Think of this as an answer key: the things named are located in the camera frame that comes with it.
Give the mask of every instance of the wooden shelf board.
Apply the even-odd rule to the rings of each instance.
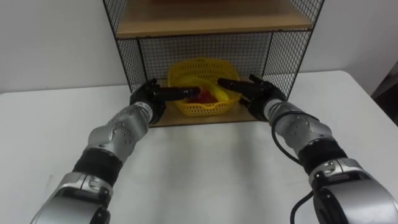
[[[125,39],[311,27],[289,0],[129,0],[116,36]]]
[[[151,127],[177,126],[188,124],[211,124],[238,121],[256,121],[248,109],[236,103],[226,114],[218,116],[188,117],[182,114],[173,103],[167,103],[162,119]]]

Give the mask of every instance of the silver robot arm segment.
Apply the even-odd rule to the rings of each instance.
[[[64,176],[31,224],[109,223],[107,207],[120,169],[148,132],[152,110],[137,102],[92,130],[71,173]]]
[[[320,223],[398,223],[393,196],[360,164],[347,158],[330,128],[280,99],[268,101],[264,116],[291,147],[309,175]]]

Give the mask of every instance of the wire mesh shelf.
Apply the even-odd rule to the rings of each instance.
[[[131,91],[148,79],[166,79],[181,60],[208,57],[228,60],[242,77],[263,77],[289,96],[324,0],[290,0],[312,22],[310,29],[120,39],[116,32],[127,2],[103,0]]]

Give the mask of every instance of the white tabletop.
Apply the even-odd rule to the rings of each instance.
[[[29,223],[90,131],[128,98],[127,86],[0,95],[2,223]],[[398,198],[398,128],[350,75],[299,74],[290,101],[329,125],[347,155]],[[309,191],[267,123],[153,128],[124,165],[109,209],[111,223],[288,223]],[[317,223],[312,202],[296,223]]]

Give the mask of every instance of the yellow basket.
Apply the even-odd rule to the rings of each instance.
[[[216,83],[219,78],[239,80],[235,68],[226,60],[195,58],[176,63],[169,69],[168,85],[176,86],[181,77],[192,75]],[[225,90],[230,100],[217,103],[187,103],[186,100],[176,101],[177,108],[186,116],[209,116],[226,113],[240,99],[241,95]]]

